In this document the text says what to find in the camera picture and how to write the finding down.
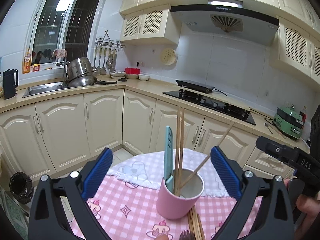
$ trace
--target sink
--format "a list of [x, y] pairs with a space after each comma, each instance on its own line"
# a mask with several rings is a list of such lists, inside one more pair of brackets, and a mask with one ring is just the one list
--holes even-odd
[[62, 89], [68, 89], [68, 85], [64, 85], [62, 82], [57, 82], [57, 83], [34, 86], [34, 87], [27, 88], [22, 98], [26, 98], [26, 97], [46, 93], [46, 92], [62, 90]]

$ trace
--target window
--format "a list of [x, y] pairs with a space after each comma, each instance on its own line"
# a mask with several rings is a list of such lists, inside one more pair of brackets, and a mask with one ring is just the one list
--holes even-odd
[[45, 0], [33, 29], [32, 65], [55, 67], [57, 48], [67, 50], [68, 60], [85, 57], [99, 0]]

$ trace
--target light blue knife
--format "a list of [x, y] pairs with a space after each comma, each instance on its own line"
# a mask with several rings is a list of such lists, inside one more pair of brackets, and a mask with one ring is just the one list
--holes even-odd
[[173, 148], [172, 130], [167, 125], [164, 145], [164, 182], [167, 189], [173, 193]]

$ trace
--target red container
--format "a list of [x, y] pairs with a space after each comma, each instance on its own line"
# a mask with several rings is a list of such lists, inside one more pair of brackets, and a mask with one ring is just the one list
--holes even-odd
[[127, 74], [140, 74], [140, 69], [139, 68], [132, 68], [132, 67], [126, 67], [124, 70]]

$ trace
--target utensil rack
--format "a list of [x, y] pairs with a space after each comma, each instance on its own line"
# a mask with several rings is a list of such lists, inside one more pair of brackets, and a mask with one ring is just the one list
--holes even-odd
[[106, 34], [104, 35], [103, 38], [97, 37], [96, 45], [103, 46], [103, 47], [110, 47], [110, 48], [125, 48], [126, 47], [126, 44], [122, 41], [111, 40], [108, 35], [108, 31], [106, 31]]

